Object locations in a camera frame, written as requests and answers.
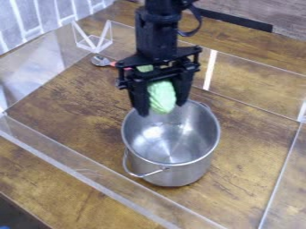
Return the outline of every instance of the green cloth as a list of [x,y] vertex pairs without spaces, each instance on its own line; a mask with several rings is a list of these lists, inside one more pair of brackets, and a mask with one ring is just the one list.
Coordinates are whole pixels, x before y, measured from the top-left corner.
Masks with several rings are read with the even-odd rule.
[[[141,72],[154,70],[153,65],[139,66]],[[155,81],[149,85],[150,107],[158,114],[169,114],[176,108],[176,89],[170,80]]]

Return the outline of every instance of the wooden surface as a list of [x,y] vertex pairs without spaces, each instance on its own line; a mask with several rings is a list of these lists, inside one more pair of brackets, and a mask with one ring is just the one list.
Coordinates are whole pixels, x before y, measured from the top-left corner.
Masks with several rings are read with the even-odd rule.
[[274,32],[293,38],[306,39],[306,4],[304,0],[200,0],[198,7],[226,13],[274,26]]
[[[134,4],[118,2],[106,12],[86,19],[83,25],[97,30],[105,18],[133,24],[133,7]],[[305,44],[300,41],[213,20],[208,20],[189,41],[306,72]],[[8,114],[125,174],[119,127],[131,109],[127,92],[114,87],[117,71],[97,68],[89,58],[19,102]],[[180,189],[162,189],[137,181],[222,225],[256,228],[298,124],[202,89],[193,90],[192,98],[208,103],[221,120],[222,138],[212,169],[197,183]],[[0,191],[49,225],[158,227],[6,140],[2,146]]]

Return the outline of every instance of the metal pot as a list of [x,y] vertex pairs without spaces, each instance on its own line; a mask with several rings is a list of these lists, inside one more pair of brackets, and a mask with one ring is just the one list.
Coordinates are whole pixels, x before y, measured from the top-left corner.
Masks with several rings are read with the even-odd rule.
[[189,100],[170,114],[138,115],[122,125],[126,172],[161,186],[184,186],[208,172],[221,126],[210,108]]

